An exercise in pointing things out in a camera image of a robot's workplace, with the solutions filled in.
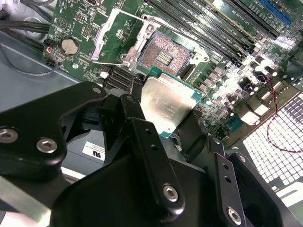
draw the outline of black metal arm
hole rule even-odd
[[[141,89],[134,80],[131,95],[118,98],[84,82],[0,113],[0,175],[52,210],[51,227],[301,227],[248,159],[226,157],[194,112],[179,134],[195,165],[169,159],[144,118]],[[104,132],[105,166],[68,185],[66,144],[92,129]]]

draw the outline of ram slot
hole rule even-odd
[[[186,18],[190,23],[196,24],[200,29],[205,30],[210,37],[212,37],[214,40],[217,40],[219,43],[221,43],[222,46],[224,46],[227,50],[229,50],[234,55],[239,52],[235,47],[233,47],[230,43],[223,40],[221,37],[219,37],[217,34],[215,34],[209,27],[203,25],[200,23],[200,21],[197,21],[194,16],[192,16],[190,13],[186,12],[183,8],[181,8],[177,3],[175,3],[172,0],[165,0],[168,4],[170,4],[175,10],[179,11],[181,14],[183,14],[183,17]]]
[[[275,15],[279,20],[281,20],[286,25],[291,25],[292,22],[283,15],[278,9],[276,9],[268,0],[258,0],[263,6],[265,6],[273,15]]]
[[[244,5],[240,0],[223,0],[225,3],[232,6],[237,12],[242,14],[256,29],[263,32],[265,36],[271,39],[277,39],[280,34],[256,15],[250,8]]]
[[[238,38],[236,38],[232,34],[230,34],[228,31],[226,31],[226,29],[224,29],[223,27],[221,27],[218,24],[216,24],[216,22],[214,22],[212,20],[212,18],[209,17],[205,12],[203,12],[201,10],[197,10],[195,8],[195,5],[193,4],[193,2],[191,2],[190,0],[184,0],[183,2],[187,6],[187,7],[183,6],[184,8],[188,8],[190,11],[192,11],[195,14],[197,14],[198,16],[200,16],[203,20],[205,20],[207,23],[209,23],[212,27],[216,28],[218,31],[220,31],[221,33],[223,33],[226,37],[229,37],[234,43],[237,43],[240,47],[247,46],[244,42],[242,42],[241,40],[239,40]],[[239,31],[236,30],[236,29],[234,29],[234,27],[232,27],[230,24],[225,23],[225,21],[223,21],[223,23],[225,25],[227,25],[228,28],[231,29],[234,33],[237,33],[242,38],[247,39],[245,36],[243,36],[242,33],[239,33]]]
[[[237,35],[239,35],[242,39],[247,40],[250,43],[256,42],[256,40],[252,39],[250,36],[248,36],[247,33],[243,32],[243,30],[239,29],[239,27],[235,26],[234,22],[229,21],[226,17],[224,17],[221,13],[218,13],[214,8],[208,7],[204,2],[201,0],[185,0],[189,4],[191,4],[194,8],[199,5],[202,9],[206,9],[212,15],[218,20],[224,23],[224,26],[229,27],[231,30],[233,30]]]
[[[156,2],[155,0],[151,0],[149,2],[149,5],[153,6],[158,11],[163,12],[166,15],[168,15],[169,17],[171,17],[172,19],[174,19],[178,24],[180,24],[182,27],[184,27],[183,28],[184,30],[186,30],[191,35],[196,36],[198,39],[202,40],[204,42],[204,43],[202,43],[204,46],[210,47],[210,49],[212,49],[213,51],[219,53],[223,57],[226,57],[226,58],[228,58],[230,60],[233,59],[232,56],[229,56],[225,52],[223,52],[222,50],[218,49],[212,42],[210,42],[207,39],[201,37],[200,35],[197,35],[194,28],[192,28],[190,25],[184,23],[184,21],[180,20],[177,16],[175,16],[174,14],[172,14],[169,10],[167,10],[166,8],[164,8],[161,5],[159,5],[158,2]]]

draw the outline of green circuit board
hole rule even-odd
[[[58,0],[48,38],[58,43],[53,54],[62,64],[63,71],[83,81],[98,82],[103,69],[102,64],[93,63],[91,60],[95,50],[94,40],[114,8],[132,16],[119,13],[110,30],[105,33],[105,44],[98,59],[98,62],[104,64],[122,63],[122,56],[136,43],[143,25],[137,17],[152,15],[163,19],[183,34],[196,39],[209,56],[208,62],[197,64],[190,74],[182,78],[184,83],[209,98],[209,92],[217,90],[217,82],[223,83],[223,77],[231,79],[229,84],[224,84],[224,91],[218,91],[219,98],[212,99],[211,106],[206,105],[203,99],[200,103],[206,121],[215,121],[215,125],[209,127],[211,132],[215,132],[229,120],[224,106],[227,95],[236,96],[237,102],[249,98],[248,94],[239,91],[239,80],[248,77],[256,86],[264,86],[252,76],[251,63],[256,56],[268,59],[268,66],[285,71],[288,59],[301,48],[303,40],[303,4],[299,0],[231,2],[245,5],[259,17],[259,21],[252,21],[228,0],[150,0],[148,3],[143,0]],[[194,52],[194,46],[188,39],[180,37],[165,26],[157,30],[176,44],[184,46],[189,52]],[[66,38],[72,38],[79,44],[76,54],[66,55],[60,48],[60,43]],[[46,51],[44,59],[51,59]],[[222,69],[218,78],[209,78],[209,74],[214,72],[216,67]],[[142,66],[136,66],[136,69],[146,75],[150,71]],[[206,84],[205,79],[212,80],[213,84]],[[206,85],[207,89],[203,90],[201,85]]]

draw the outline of screw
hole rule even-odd
[[[147,26],[147,30],[148,30],[149,32],[154,32],[154,31],[155,31],[154,25],[148,25],[148,26]]]
[[[135,57],[131,57],[131,58],[129,59],[129,61],[130,61],[131,63],[136,63],[136,58],[135,58]]]
[[[246,159],[245,159],[242,155],[239,155],[239,159],[240,159],[242,162],[246,162]]]
[[[94,87],[94,88],[93,88],[93,91],[94,91],[94,92],[97,92],[97,93],[101,93],[101,92],[102,92],[102,91],[101,91],[99,88],[97,88],[97,87]]]
[[[121,54],[121,55],[120,55],[120,58],[121,58],[121,60],[125,60],[126,54]]]
[[[77,68],[79,68],[79,65],[77,63],[73,63],[72,67],[73,67],[73,69],[77,69]]]
[[[227,207],[227,214],[236,225],[241,225],[241,217],[235,209]]]
[[[37,142],[36,147],[38,150],[40,150],[43,153],[51,154],[55,150],[57,150],[58,145],[54,140],[49,138],[44,138],[44,139],[40,139]]]
[[[220,141],[219,141],[216,137],[213,137],[213,140],[214,140],[217,144],[220,144]]]
[[[170,185],[165,185],[163,187],[164,196],[171,202],[176,202],[178,200],[178,193],[174,187]]]
[[[18,133],[13,129],[0,129],[0,143],[12,143],[18,139]]]

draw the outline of sticker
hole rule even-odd
[[[102,161],[105,160],[105,149],[97,146],[96,144],[86,142],[82,152]]]

